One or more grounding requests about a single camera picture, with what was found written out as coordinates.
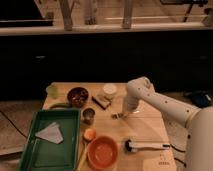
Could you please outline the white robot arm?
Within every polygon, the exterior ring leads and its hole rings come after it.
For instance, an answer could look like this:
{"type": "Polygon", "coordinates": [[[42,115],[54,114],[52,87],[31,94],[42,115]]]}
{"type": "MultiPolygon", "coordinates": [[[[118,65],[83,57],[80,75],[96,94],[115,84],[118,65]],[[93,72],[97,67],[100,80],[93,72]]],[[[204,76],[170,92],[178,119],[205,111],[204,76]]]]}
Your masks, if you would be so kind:
{"type": "Polygon", "coordinates": [[[122,113],[128,116],[143,100],[188,130],[183,171],[213,171],[213,106],[199,108],[155,92],[147,77],[126,83],[122,113]]]}

